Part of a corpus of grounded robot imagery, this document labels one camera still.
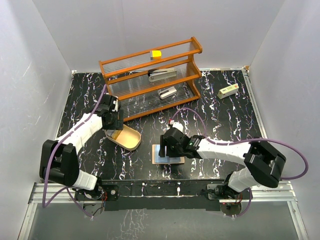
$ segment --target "metal object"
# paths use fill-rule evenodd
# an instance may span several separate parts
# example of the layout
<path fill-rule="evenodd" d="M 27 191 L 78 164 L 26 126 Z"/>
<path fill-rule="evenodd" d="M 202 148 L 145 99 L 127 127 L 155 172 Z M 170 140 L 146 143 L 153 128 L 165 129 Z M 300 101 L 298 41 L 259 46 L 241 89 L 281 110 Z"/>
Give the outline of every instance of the metal object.
<path fill-rule="evenodd" d="M 301 214 L 296 201 L 288 201 L 288 207 L 291 213 L 293 224 L 299 240 L 308 240 L 308 234 L 301 218 Z"/>
<path fill-rule="evenodd" d="M 220 203 L 220 210 L 222 213 L 232 216 L 239 215 L 242 210 L 242 204 L 240 203 Z"/>
<path fill-rule="evenodd" d="M 169 87 L 163 91 L 158 92 L 160 99 L 166 99 L 168 97 L 171 97 L 177 92 L 176 88 L 174 86 Z"/>
<path fill-rule="evenodd" d="M 163 68 L 163 69 L 152 69 L 148 71 L 149 82 L 156 82 L 159 80 L 171 78 L 177 76 L 175 68 Z"/>
<path fill-rule="evenodd" d="M 31 230 L 32 223 L 35 218 L 37 203 L 29 203 L 24 216 L 23 224 L 18 236 L 18 240 L 27 240 Z"/>
<path fill-rule="evenodd" d="M 173 180 L 173 183 L 177 182 L 180 183 L 182 180 Z M 48 188 L 47 188 L 47 200 L 53 196 L 54 193 L 56 193 L 58 190 L 63 188 L 63 185 L 57 184 L 57 183 L 49 183 Z M 44 190 L 44 184 L 43 183 L 35 183 L 29 204 L 37 204 L 42 202 L 42 195 L 43 195 L 43 190 Z M 75 191 L 70 189 L 70 192 L 72 195 L 75 194 Z M 254 186 L 252 187 L 252 202 L 295 202 L 297 201 L 296 194 L 292 188 L 291 182 L 290 181 L 280 181 L 279 185 L 277 188 L 269 188 L 265 186 Z M 137 196 L 131 196 L 131 198 L 140 198 L 140 195 Z M 164 196 L 166 198 L 180 198 L 181 194 L 171 194 L 171 195 L 166 195 Z M 59 195 L 57 195 L 53 200 L 52 203 L 56 204 L 73 204 L 73 201 L 69 201 L 69 195 L 66 190 L 62 191 Z M 219 200 L 220 203 L 233 203 L 234 199 L 228 200 L 228 199 L 221 199 Z M 85 201 L 86 204 L 99 204 L 101 203 L 100 200 L 89 200 Z"/>
<path fill-rule="evenodd" d="M 235 67 L 235 68 L 199 68 L 200 71 L 229 71 L 229 70 L 242 70 L 243 67 Z"/>

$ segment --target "metal frame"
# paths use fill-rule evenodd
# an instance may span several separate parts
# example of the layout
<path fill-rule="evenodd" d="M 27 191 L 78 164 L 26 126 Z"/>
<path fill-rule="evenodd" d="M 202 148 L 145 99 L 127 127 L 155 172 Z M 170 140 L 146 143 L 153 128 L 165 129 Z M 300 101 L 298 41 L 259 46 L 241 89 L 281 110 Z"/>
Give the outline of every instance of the metal frame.
<path fill-rule="evenodd" d="M 254 113 L 257 118 L 257 122 L 261 131 L 262 137 L 266 138 L 267 134 L 261 119 L 261 115 L 258 110 L 258 106 L 254 97 L 254 93 L 251 87 L 251 82 L 248 76 L 248 73 L 245 68 L 239 67 L 239 68 L 200 68 L 201 71 L 221 71 L 221 70 L 241 70 L 244 81 L 251 99 L 251 103 L 253 106 Z M 64 186 L 57 184 L 57 183 L 49 183 L 47 188 L 47 198 L 51 198 L 54 193 L 56 193 L 60 188 Z M 18 239 L 19 240 L 27 240 L 32 223 L 36 214 L 37 206 L 39 203 L 42 202 L 42 194 L 43 194 L 43 183 L 35 183 L 29 203 L 28 208 L 23 220 L 23 224 L 20 230 L 20 234 Z M 297 204 L 297 198 L 296 194 L 294 192 L 294 189 L 291 185 L 290 181 L 281 181 L 279 183 L 279 186 L 277 188 L 268 188 L 264 186 L 254 186 L 252 188 L 252 195 L 253 195 L 253 202 L 287 202 L 288 208 L 291 214 L 291 218 L 297 233 L 297 236 L 299 240 L 308 240 L 308 234 L 306 231 L 306 228 L 304 226 L 298 204 Z M 182 196 L 174 195 L 174 196 L 166 196 L 166 197 L 174 197 L 174 198 L 181 198 Z M 228 202 L 234 202 L 234 200 L 220 200 L 220 203 L 228 203 Z M 56 204 L 72 204 L 73 201 L 71 200 L 70 196 L 68 195 L 67 191 L 61 192 L 53 201 L 52 203 Z M 101 204 L 101 201 L 85 201 L 85 203 L 88 204 Z"/>

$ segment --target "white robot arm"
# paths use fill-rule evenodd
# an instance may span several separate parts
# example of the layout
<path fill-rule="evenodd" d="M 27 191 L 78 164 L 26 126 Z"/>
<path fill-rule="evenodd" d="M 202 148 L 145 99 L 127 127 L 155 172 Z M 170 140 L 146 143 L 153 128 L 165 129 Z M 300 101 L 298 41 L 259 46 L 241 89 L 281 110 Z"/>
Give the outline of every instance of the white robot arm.
<path fill-rule="evenodd" d="M 51 159 L 49 181 L 100 194 L 98 191 L 99 178 L 79 169 L 78 153 L 98 130 L 122 130 L 123 123 L 124 114 L 120 101 L 115 96 L 104 94 L 99 105 L 90 113 L 84 114 L 81 120 L 64 135 L 56 140 L 48 139 L 44 142 L 40 177 L 45 179 L 47 166 Z"/>
<path fill-rule="evenodd" d="M 171 122 L 171 128 L 160 137 L 160 157 L 187 157 L 198 159 L 220 159 L 246 166 L 231 172 L 223 185 L 212 194 L 218 198 L 234 198 L 243 190 L 256 185 L 276 188 L 281 178 L 286 157 L 266 141 L 229 145 L 230 142 L 211 143 L 202 135 L 186 136 L 183 126 Z"/>

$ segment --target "purple cable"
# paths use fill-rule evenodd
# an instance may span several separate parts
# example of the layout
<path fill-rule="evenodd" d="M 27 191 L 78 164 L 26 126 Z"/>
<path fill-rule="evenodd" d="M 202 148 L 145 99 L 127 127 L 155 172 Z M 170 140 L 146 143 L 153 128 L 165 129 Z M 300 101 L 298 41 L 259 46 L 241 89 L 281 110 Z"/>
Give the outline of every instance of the purple cable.
<path fill-rule="evenodd" d="M 203 126 L 203 129 L 204 129 L 204 136 L 207 137 L 207 128 L 206 128 L 205 122 L 203 121 L 203 119 L 201 118 L 201 116 L 199 115 L 199 113 L 197 113 L 195 110 L 193 110 L 193 109 L 191 109 L 191 108 L 183 107 L 183 108 L 179 109 L 178 111 L 176 111 L 175 114 L 173 114 L 173 116 L 171 117 L 170 120 L 173 120 L 173 119 L 177 116 L 177 114 L 178 114 L 179 112 L 181 112 L 182 110 L 191 111 L 191 112 L 193 112 L 193 113 L 200 119 L 200 121 L 201 121 L 201 123 L 202 123 L 202 126 Z"/>
<path fill-rule="evenodd" d="M 206 126 L 205 126 L 205 123 L 204 123 L 203 119 L 200 117 L 200 115 L 199 115 L 196 111 L 194 111 L 194 110 L 192 110 L 192 109 L 190 109 L 190 108 L 188 108 L 188 107 L 183 107 L 183 108 L 179 109 L 179 110 L 172 116 L 171 119 L 173 120 L 173 119 L 176 117 L 176 115 L 177 115 L 180 111 L 182 111 L 182 110 L 191 111 L 191 112 L 193 112 L 194 114 L 196 114 L 196 115 L 199 117 L 199 119 L 201 120 L 201 123 L 202 123 L 202 125 L 203 125 L 203 128 L 204 128 L 204 134 L 203 134 L 203 135 L 204 135 L 204 137 L 207 139 L 207 141 L 210 142 L 210 143 L 212 143 L 212 144 L 216 144 L 216 145 L 220 145 L 220 146 L 229 146 L 229 145 L 236 145 L 236 144 L 250 143 L 250 142 L 271 142 L 271 143 L 275 143 L 275 144 L 279 144 L 279 145 L 285 146 L 285 147 L 287 147 L 287 148 L 295 151 L 295 152 L 302 158 L 302 160 L 303 160 L 303 162 L 304 162 L 304 165 L 305 165 L 304 170 L 303 170 L 302 173 L 300 173 L 300 174 L 297 175 L 297 176 L 282 177 L 282 178 L 281 178 L 282 180 L 294 180 L 294 179 L 299 179 L 299 178 L 303 177 L 303 176 L 308 172 L 308 170 L 309 170 L 308 160 L 307 160 L 306 157 L 302 154 L 302 152 L 300 152 L 298 149 L 296 149 L 295 147 L 293 147 L 293 146 L 291 146 L 291 145 L 289 145 L 289 144 L 287 144 L 287 143 L 285 143 L 285 142 L 278 141 L 278 140 L 274 140 L 274 139 L 270 139 L 270 138 L 252 138 L 252 139 L 245 139 L 245 140 L 240 140 L 240 141 L 235 141 L 235 142 L 226 142 L 226 143 L 215 142 L 215 141 L 211 140 L 211 139 L 208 137 L 208 135 L 207 135 L 207 128 L 206 128 Z"/>
<path fill-rule="evenodd" d="M 101 95 L 100 95 L 98 101 L 97 101 L 96 104 L 95 104 L 94 109 L 93 109 L 92 112 L 90 113 L 89 117 L 88 117 L 86 120 L 84 120 L 84 122 L 87 122 L 87 121 L 91 118 L 91 116 L 94 114 L 94 112 L 97 110 L 98 105 L 99 105 L 99 103 L 101 102 L 101 99 L 102 99 L 102 97 L 103 97 L 103 95 L 104 95 L 104 93 L 105 93 L 105 91 L 106 91 L 106 88 L 107 88 L 107 85 L 105 84 L 105 85 L 103 86 Z M 74 130 L 77 130 L 79 127 L 81 127 L 81 126 L 84 124 L 84 122 L 80 123 Z M 57 145 L 54 147 L 54 149 L 53 149 L 53 151 L 52 151 L 52 153 L 51 153 L 51 155 L 50 155 L 50 158 L 49 158 L 49 161 L 48 161 L 48 165 L 47 165 L 46 171 L 45 171 L 44 187 L 43 187 L 43 195 L 42 195 L 42 207 L 43 207 L 43 208 L 46 208 L 46 207 L 51 203 L 51 201 L 52 201 L 59 193 L 61 193 L 63 190 L 66 189 L 66 190 L 68 191 L 68 193 L 69 193 L 69 196 L 70 196 L 71 199 L 74 201 L 74 203 L 76 203 L 77 206 L 78 206 L 86 215 L 88 215 L 89 217 L 92 217 L 92 215 L 91 215 L 90 213 L 86 212 L 86 211 L 77 203 L 77 201 L 76 201 L 76 200 L 74 199 L 74 197 L 71 195 L 68 187 L 63 187 L 63 188 L 61 188 L 61 189 L 60 189 L 59 191 L 57 191 L 57 192 L 48 200 L 48 202 L 46 203 L 47 187 L 48 187 L 48 180 L 49 180 L 49 174 L 50 174 L 51 164 L 52 164 L 52 162 L 53 162 L 53 159 L 54 159 L 54 156 L 55 156 L 55 154 L 56 154 L 56 151 L 58 150 L 58 148 L 60 147 L 60 145 L 61 145 L 68 137 L 70 137 L 72 133 L 74 133 L 74 131 L 69 132 L 61 141 L 59 141 L 59 142 L 57 143 Z"/>
<path fill-rule="evenodd" d="M 253 198 L 253 196 L 252 196 L 252 191 L 251 191 L 250 187 L 248 188 L 248 190 L 249 190 L 249 193 L 250 193 L 248 205 L 246 206 L 245 210 L 243 210 L 243 212 L 241 212 L 241 213 L 239 213 L 239 215 L 237 215 L 237 217 L 241 217 L 243 214 L 245 214 L 248 211 L 248 209 L 249 209 L 249 207 L 251 205 L 251 199 Z"/>

